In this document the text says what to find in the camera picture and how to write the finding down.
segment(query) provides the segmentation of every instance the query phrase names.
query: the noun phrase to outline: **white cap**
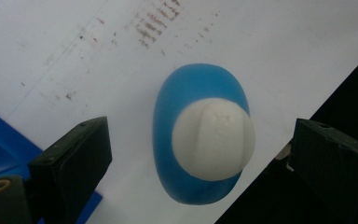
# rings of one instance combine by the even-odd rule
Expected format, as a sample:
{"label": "white cap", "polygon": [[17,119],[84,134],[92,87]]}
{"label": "white cap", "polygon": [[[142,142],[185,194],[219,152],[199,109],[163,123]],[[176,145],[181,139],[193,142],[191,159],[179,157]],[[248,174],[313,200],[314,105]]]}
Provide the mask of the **white cap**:
{"label": "white cap", "polygon": [[255,130],[248,114],[220,98],[189,105],[176,120],[172,149],[190,175],[208,181],[230,178],[251,159]]}

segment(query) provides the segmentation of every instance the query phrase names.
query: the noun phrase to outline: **blue object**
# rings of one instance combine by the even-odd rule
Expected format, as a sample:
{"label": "blue object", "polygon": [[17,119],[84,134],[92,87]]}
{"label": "blue object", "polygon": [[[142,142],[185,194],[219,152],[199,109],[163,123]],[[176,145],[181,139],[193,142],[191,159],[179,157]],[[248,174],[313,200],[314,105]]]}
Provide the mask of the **blue object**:
{"label": "blue object", "polygon": [[[0,176],[21,175],[24,180],[29,179],[27,164],[41,152],[40,148],[0,119]],[[86,223],[101,199],[102,196],[94,192],[76,223]]]}
{"label": "blue object", "polygon": [[249,115],[241,84],[216,65],[195,63],[180,67],[165,80],[158,94],[153,120],[155,163],[162,186],[179,203],[215,203],[231,192],[241,175],[220,181],[198,179],[187,173],[173,155],[176,119],[188,105],[206,98],[227,99]]}

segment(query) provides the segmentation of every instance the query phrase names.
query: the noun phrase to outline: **blue oval base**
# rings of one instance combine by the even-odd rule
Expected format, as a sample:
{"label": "blue oval base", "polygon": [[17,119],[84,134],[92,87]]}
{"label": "blue oval base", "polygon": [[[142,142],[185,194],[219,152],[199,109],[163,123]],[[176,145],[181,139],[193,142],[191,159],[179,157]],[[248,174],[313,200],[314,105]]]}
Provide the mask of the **blue oval base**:
{"label": "blue oval base", "polygon": [[187,173],[172,151],[172,129],[180,113],[205,98],[223,98],[237,103],[249,115],[240,83],[226,69],[195,63],[175,70],[158,94],[153,120],[155,164],[162,186],[179,203],[215,203],[228,195],[241,173],[220,181],[206,181]]}

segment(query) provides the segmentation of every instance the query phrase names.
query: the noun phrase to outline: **white surface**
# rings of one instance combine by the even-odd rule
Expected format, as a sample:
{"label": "white surface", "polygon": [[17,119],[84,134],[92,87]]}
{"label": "white surface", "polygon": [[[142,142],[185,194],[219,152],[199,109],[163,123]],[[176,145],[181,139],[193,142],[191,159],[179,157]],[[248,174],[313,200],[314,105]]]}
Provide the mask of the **white surface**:
{"label": "white surface", "polygon": [[172,150],[189,174],[217,181],[237,175],[255,149],[255,129],[237,104],[220,98],[199,100],[179,115]]}
{"label": "white surface", "polygon": [[[89,223],[215,222],[358,64],[358,1],[174,2],[0,1],[0,117],[42,148],[109,119],[114,160]],[[211,205],[172,200],[153,162],[159,87],[187,63],[236,76],[255,126],[239,183]]]}

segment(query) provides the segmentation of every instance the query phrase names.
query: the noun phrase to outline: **smudge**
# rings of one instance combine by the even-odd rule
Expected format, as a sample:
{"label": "smudge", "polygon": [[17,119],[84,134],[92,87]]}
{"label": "smudge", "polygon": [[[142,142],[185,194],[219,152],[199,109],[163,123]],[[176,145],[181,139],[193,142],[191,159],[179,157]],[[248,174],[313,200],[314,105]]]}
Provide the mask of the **smudge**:
{"label": "smudge", "polygon": [[141,42],[142,46],[145,46],[147,49],[149,48],[149,45],[143,39],[139,39],[139,42]]}
{"label": "smudge", "polygon": [[115,39],[112,40],[112,44],[114,44],[114,45],[116,45],[116,47],[118,47],[117,41]]}
{"label": "smudge", "polygon": [[51,66],[53,62],[54,62],[54,55],[51,54],[50,56],[48,56],[48,58],[43,64],[46,66]]}
{"label": "smudge", "polygon": [[27,43],[25,41],[17,41],[17,43],[24,49],[26,49],[28,47]]}
{"label": "smudge", "polygon": [[186,47],[187,49],[193,49],[193,47],[189,46],[188,44],[185,44],[185,47]]}
{"label": "smudge", "polygon": [[97,20],[100,22],[100,24],[104,25],[104,21],[101,18],[97,18]]}

